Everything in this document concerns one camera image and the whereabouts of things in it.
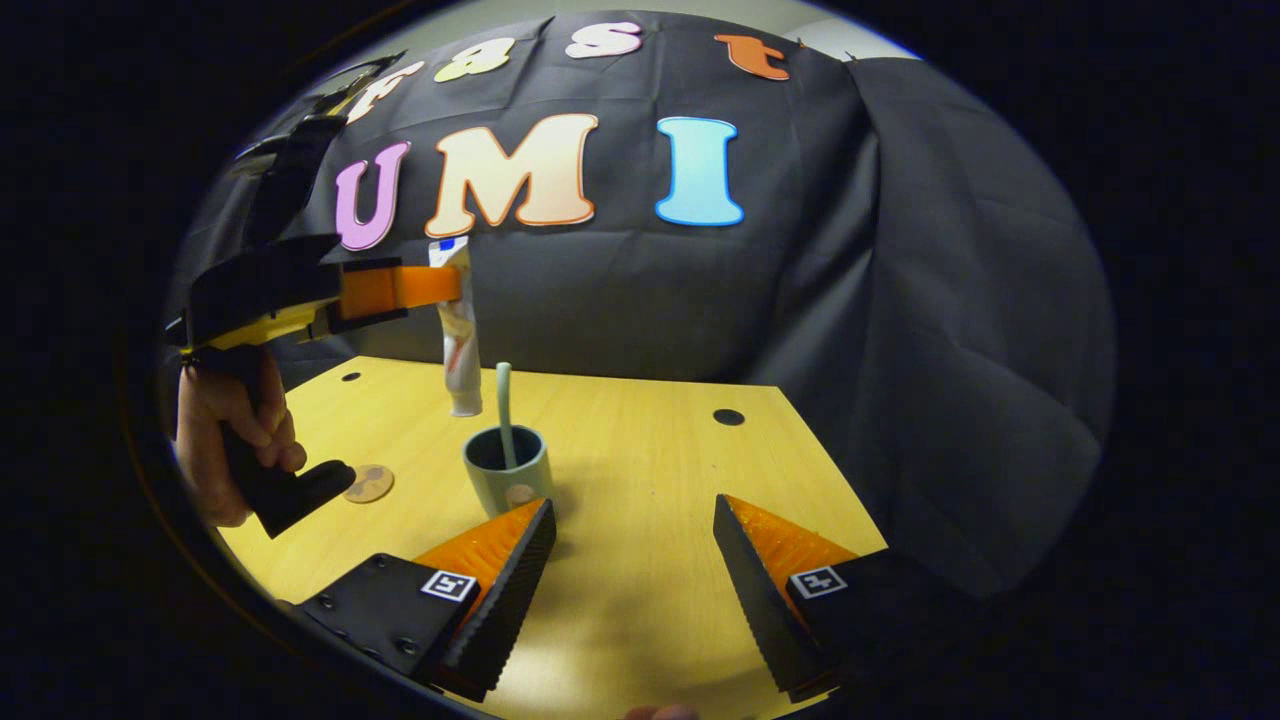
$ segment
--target yellow table surface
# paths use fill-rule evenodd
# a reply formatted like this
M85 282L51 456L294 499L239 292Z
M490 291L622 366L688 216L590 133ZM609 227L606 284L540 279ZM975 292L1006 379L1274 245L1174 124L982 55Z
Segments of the yellow table surface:
M250 519L221 530L227 544L264 589L302 602L375 552L412 560L485 521L461 456L498 421L493 370L481 386L474 418L449 414L439 365L356 357L294 388L308 468L385 465L396 484L367 505L335 498L274 541ZM558 536L498 688L456 700L558 720L668 702L704 720L765 719L817 702L773 685L712 536L716 495L859 555L886 544L782 392L518 369L511 387L512 421L547 439ZM717 423L722 407L746 421Z

